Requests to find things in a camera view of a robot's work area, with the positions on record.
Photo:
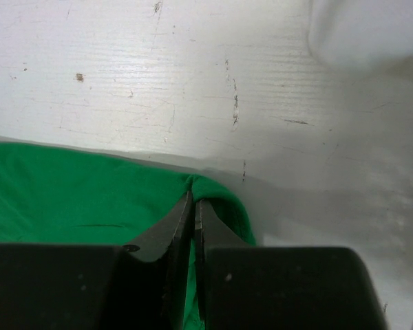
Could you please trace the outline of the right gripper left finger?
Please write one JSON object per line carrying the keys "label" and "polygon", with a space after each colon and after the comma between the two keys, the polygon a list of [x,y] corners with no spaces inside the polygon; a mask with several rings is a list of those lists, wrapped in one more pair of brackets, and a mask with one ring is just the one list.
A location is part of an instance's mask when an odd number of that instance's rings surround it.
{"label": "right gripper left finger", "polygon": [[186,192],[154,225],[123,244],[134,263],[131,288],[140,316],[159,329],[182,329],[187,292],[193,196]]}

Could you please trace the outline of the green t shirt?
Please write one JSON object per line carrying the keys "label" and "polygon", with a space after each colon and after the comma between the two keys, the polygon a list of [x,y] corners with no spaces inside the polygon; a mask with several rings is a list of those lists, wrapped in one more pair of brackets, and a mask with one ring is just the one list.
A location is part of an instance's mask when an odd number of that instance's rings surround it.
{"label": "green t shirt", "polygon": [[233,278],[200,319],[194,222],[182,329],[265,327],[255,247],[240,200],[200,175],[65,148],[0,143],[0,329],[159,329],[140,316],[134,263],[123,244],[162,219],[181,196],[207,199],[247,244]]}

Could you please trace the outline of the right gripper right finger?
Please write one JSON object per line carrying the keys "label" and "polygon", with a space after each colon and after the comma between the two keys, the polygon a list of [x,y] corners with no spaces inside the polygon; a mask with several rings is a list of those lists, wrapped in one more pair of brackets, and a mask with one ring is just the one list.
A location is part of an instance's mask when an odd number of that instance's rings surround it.
{"label": "right gripper right finger", "polygon": [[217,216],[207,199],[195,205],[195,275],[200,319],[209,323],[213,302],[221,297],[223,284],[232,280],[232,253],[248,247]]}

